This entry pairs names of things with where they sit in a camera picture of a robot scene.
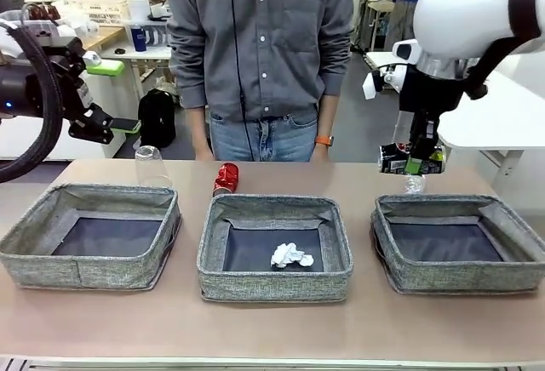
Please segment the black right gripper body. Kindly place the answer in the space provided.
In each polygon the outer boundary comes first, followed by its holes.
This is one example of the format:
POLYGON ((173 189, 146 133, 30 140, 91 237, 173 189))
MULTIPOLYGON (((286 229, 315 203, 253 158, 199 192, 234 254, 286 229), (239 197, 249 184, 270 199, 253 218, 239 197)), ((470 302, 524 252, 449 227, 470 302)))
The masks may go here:
POLYGON ((462 95, 462 81, 430 77, 416 66, 407 65, 399 92, 399 109, 407 112, 453 111, 462 95))

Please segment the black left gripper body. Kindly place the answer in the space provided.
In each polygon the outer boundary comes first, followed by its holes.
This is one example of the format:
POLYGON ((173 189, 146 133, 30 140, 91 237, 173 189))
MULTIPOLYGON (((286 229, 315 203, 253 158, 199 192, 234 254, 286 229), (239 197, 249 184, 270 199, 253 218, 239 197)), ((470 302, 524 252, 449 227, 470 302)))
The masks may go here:
MULTIPOLYGON (((78 118, 92 107, 87 84, 74 71, 54 65, 60 85, 64 118, 78 118)), ((1 66, 1 113, 11 116, 42 117, 43 93, 30 63, 1 66)))

